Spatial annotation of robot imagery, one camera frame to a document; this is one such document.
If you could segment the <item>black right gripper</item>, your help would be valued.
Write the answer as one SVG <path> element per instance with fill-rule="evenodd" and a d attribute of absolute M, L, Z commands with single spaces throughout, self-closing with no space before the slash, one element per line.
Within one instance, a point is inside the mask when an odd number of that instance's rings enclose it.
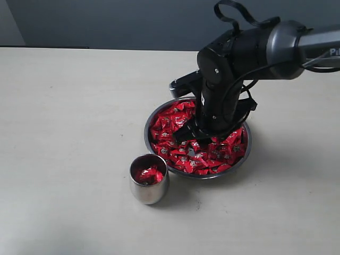
<path fill-rule="evenodd" d="M 246 99 L 240 99 L 243 92 L 243 80 L 213 84 L 203 79 L 201 103 L 197 107 L 196 121 L 189 119 L 181 128 L 173 132 L 174 141 L 196 139 L 201 148 L 210 144 L 219 146 L 226 135 L 238 129 L 247 119 L 257 102 L 248 93 Z"/>

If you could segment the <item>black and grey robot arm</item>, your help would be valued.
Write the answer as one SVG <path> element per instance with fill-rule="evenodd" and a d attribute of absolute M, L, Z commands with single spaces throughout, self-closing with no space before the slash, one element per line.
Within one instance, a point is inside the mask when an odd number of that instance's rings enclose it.
<path fill-rule="evenodd" d="M 170 85 L 174 98 L 194 94 L 194 116 L 174 132 L 177 143 L 225 138 L 257 103 L 240 94 L 260 80 L 292 80 L 303 71 L 339 71 L 339 26 L 308 29 L 296 21 L 227 31 L 197 54 L 198 69 Z"/>

